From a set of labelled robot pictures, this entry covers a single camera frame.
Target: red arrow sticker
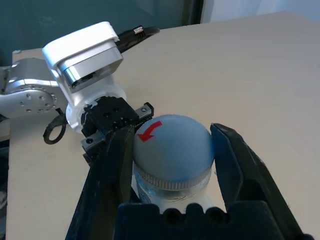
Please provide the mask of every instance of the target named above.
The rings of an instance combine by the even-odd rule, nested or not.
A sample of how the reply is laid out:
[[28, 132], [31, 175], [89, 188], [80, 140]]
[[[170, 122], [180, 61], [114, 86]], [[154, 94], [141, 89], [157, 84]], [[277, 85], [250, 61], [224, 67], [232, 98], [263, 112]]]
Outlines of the red arrow sticker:
[[139, 136], [139, 138], [142, 140], [142, 142], [145, 142], [147, 140], [149, 140], [150, 138], [152, 138], [154, 135], [151, 135], [151, 132], [157, 128], [160, 127], [162, 125], [161, 121], [156, 121], [154, 123], [152, 123], [145, 131], [143, 134], [137, 134]]

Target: beige table surface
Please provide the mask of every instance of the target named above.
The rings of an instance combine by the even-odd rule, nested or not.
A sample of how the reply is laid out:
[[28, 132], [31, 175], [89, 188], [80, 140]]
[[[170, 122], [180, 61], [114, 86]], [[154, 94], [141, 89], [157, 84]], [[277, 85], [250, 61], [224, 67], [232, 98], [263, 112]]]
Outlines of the beige table surface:
[[[302, 230], [320, 239], [320, 24], [289, 13], [162, 30], [124, 53], [115, 79], [133, 108], [236, 129]], [[41, 58], [41, 51], [14, 60]], [[43, 142], [46, 115], [11, 122], [7, 239], [62, 240], [88, 166], [80, 134]], [[215, 175], [208, 194], [223, 208]]]

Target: ridged lid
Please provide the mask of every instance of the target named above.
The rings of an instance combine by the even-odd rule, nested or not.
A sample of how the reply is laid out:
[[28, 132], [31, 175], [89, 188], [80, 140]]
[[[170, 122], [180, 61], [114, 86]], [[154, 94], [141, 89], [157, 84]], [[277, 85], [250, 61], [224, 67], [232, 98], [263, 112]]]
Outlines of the ridged lid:
[[166, 190], [182, 190], [201, 182], [214, 161], [214, 145], [208, 130], [183, 115], [162, 115], [137, 131], [134, 163], [150, 184]]

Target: black cable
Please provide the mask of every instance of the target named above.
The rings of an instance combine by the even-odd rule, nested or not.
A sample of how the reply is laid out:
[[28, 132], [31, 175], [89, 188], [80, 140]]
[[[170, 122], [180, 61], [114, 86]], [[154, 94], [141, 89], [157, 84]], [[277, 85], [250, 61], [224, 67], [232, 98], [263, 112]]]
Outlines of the black cable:
[[[56, 116], [49, 124], [48, 126], [45, 128], [44, 134], [43, 134], [43, 140], [46, 144], [52, 145], [52, 144], [56, 144], [57, 142], [59, 142], [65, 132], [66, 132], [66, 127], [67, 127], [67, 119], [66, 119], [66, 115], [62, 112], [62, 110], [60, 108], [57, 108], [56, 111], [58, 112], [58, 116]], [[59, 135], [56, 137], [56, 139], [54, 140], [50, 140], [50, 134], [52, 132], [52, 130], [55, 127], [61, 127], [61, 131], [59, 133]]]
[[117, 41], [115, 44], [120, 53], [123, 53], [159, 32], [160, 29], [158, 27], [143, 28], [142, 26], [138, 26], [131, 30], [120, 33], [118, 35], [119, 41]]

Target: wall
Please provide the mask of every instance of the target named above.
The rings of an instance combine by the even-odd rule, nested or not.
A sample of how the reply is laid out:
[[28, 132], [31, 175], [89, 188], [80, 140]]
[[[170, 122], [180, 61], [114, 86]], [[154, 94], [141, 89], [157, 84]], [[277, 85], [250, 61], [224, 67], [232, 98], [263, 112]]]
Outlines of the wall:
[[202, 23], [289, 11], [320, 22], [320, 0], [206, 0]]

